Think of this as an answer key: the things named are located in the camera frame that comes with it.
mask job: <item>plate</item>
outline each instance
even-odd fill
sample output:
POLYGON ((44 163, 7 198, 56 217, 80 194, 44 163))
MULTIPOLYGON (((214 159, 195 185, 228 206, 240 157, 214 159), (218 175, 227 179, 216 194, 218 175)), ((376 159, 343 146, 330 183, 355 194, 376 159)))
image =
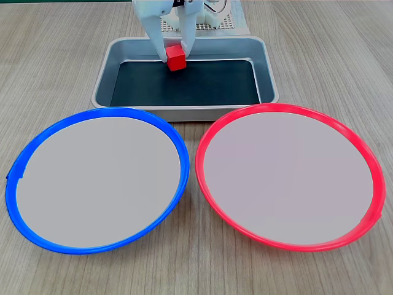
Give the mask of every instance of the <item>plate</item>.
POLYGON ((195 161, 213 209, 267 245, 332 250, 381 217, 376 157, 348 127, 311 109, 258 104, 228 113, 205 133, 195 161))
POLYGON ((184 192, 184 141, 148 112, 94 109, 35 137, 8 177, 6 203, 31 242, 65 254, 113 250, 154 229, 184 192))

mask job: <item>robotic arm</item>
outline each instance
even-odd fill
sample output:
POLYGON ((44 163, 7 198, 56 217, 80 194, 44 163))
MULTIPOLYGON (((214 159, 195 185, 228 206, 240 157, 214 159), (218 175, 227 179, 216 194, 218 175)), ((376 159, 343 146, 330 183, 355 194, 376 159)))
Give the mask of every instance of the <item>robotic arm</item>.
POLYGON ((188 57, 190 55, 195 42, 196 15, 203 9, 203 0, 133 0, 132 3, 139 21, 152 41, 158 56, 164 63, 168 61, 168 58, 161 32, 160 17, 168 15, 172 8, 175 7, 179 16, 182 34, 181 46, 185 56, 188 57))

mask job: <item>metal tray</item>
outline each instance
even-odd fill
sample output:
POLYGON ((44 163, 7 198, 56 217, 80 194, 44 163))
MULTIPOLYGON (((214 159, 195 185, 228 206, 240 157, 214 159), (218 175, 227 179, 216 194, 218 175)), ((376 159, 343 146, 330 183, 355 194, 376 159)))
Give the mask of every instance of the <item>metal tray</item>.
MULTIPOLYGON (((179 38, 165 39, 165 46, 180 44, 179 38)), ((253 36, 198 37, 187 61, 247 60, 252 65, 259 103, 275 103, 278 93, 264 42, 253 36)), ((120 65, 129 61, 159 61, 148 38, 126 37, 112 41, 104 57, 91 99, 94 107, 111 106, 120 65)), ((168 122, 215 121, 247 105, 126 106, 142 109, 168 122)))

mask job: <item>red plate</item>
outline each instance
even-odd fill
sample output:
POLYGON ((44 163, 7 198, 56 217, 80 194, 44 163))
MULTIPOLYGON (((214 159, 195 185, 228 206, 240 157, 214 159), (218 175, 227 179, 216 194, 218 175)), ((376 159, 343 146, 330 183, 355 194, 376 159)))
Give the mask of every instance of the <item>red plate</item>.
POLYGON ((200 142, 195 169, 206 200, 229 225, 284 250, 352 243, 381 217, 386 197, 376 157, 352 130, 288 104, 220 118, 200 142))

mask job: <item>blue rim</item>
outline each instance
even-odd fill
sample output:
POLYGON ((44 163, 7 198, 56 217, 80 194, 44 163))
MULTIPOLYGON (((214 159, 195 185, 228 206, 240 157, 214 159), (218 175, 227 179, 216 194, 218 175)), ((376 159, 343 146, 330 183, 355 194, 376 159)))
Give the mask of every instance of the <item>blue rim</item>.
POLYGON ((187 185, 187 181, 189 180, 190 174, 190 159, 189 153, 185 146, 183 139, 180 134, 166 121, 163 119, 145 111, 130 109, 130 108, 103 108, 103 109, 92 109, 89 111, 81 112, 75 114, 71 117, 68 117, 64 120, 57 122, 52 125, 48 129, 44 130, 41 134, 39 134, 35 139, 33 139, 27 147, 20 153, 15 163, 13 164, 8 176, 7 176, 7 186, 6 186, 6 204, 7 209, 10 215, 12 222, 15 227, 20 231, 22 235, 24 235, 29 241, 45 248, 50 251, 54 251, 57 253, 63 254, 95 254, 101 253, 109 250, 113 250, 119 247, 122 247, 126 244, 129 244, 148 232, 152 231, 156 228, 176 207, 177 203, 179 203, 180 198, 182 197, 185 187, 187 185), (129 237, 120 242, 116 242, 106 246, 94 247, 94 248, 72 248, 67 246, 62 246, 59 244, 52 243, 47 241, 36 233, 34 233, 23 221, 17 205, 17 186, 19 179, 23 177, 26 166, 29 162, 29 159, 34 154, 36 149, 42 144, 47 138, 55 134, 56 132, 74 125, 79 122, 83 122, 86 120, 97 119, 102 117, 127 117, 132 119, 138 119, 144 122, 147 122, 153 126, 159 128, 162 132, 164 132, 174 143, 177 152, 179 153, 180 165, 181 165, 181 175, 179 186, 177 187, 177 191, 172 199, 171 203, 167 207, 167 209, 148 227, 139 233, 129 237))

